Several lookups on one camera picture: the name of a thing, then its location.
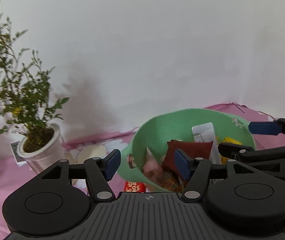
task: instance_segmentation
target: red snack bag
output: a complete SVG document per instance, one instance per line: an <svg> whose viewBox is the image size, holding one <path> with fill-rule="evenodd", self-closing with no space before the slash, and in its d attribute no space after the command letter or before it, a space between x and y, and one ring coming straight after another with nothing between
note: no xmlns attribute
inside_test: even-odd
<svg viewBox="0 0 285 240"><path fill-rule="evenodd" d="M198 142L182 142L171 140L167 142L168 150L166 158L164 159L163 168L174 172L179 177L182 177L178 169L176 168L174 161L174 154L176 149L182 149L189 157L192 159L196 157L202 157L204 159L209 159L210 151L212 148L212 142L208 143L198 143Z"/></svg>
<svg viewBox="0 0 285 240"><path fill-rule="evenodd" d="M126 184L124 186L124 192L145 192L146 187L141 182L130 182L126 181Z"/></svg>

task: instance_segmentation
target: soil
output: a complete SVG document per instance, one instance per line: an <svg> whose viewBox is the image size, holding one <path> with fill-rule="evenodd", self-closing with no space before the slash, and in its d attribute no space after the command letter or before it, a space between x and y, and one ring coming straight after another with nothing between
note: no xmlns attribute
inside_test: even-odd
<svg viewBox="0 0 285 240"><path fill-rule="evenodd" d="M26 153L33 153L44 147L53 137L54 129L49 127L39 128L37 130L30 131L28 139L25 141L23 150Z"/></svg>

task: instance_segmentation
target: green basket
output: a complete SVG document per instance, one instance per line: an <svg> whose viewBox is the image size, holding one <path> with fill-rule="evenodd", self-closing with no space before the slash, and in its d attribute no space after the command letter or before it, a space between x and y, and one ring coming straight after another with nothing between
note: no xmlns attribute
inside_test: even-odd
<svg viewBox="0 0 285 240"><path fill-rule="evenodd" d="M126 181L146 183L152 187L153 191L167 191L142 174L147 147L160 162L161 156L167 152L167 141L175 139L193 142L191 128L208 122L213 123L216 136L221 140L230 137L244 145L256 148L255 141L248 130L249 122L242 117L208 109L185 109L154 117L142 125L129 145L121 152L118 174ZM129 167L127 161L129 154L134 157L137 168Z"/></svg>

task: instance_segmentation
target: ridged surface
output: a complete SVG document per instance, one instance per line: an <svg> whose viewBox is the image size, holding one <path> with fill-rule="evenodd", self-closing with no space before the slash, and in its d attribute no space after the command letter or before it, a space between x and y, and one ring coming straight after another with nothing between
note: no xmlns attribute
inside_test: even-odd
<svg viewBox="0 0 285 240"><path fill-rule="evenodd" d="M7 240L248 240L213 223L199 204L183 203L175 193L122 193L111 203L95 206L77 228L59 236L27 238L17 233ZM285 240L285 233L259 238Z"/></svg>

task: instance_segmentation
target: crosshair mark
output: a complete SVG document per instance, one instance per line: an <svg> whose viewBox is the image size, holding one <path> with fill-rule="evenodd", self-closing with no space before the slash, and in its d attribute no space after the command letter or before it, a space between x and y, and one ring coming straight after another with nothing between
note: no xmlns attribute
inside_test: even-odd
<svg viewBox="0 0 285 240"><path fill-rule="evenodd" d="M152 195L148 195L148 196L145 197L145 199L150 201L150 200L154 199L154 197Z"/></svg>

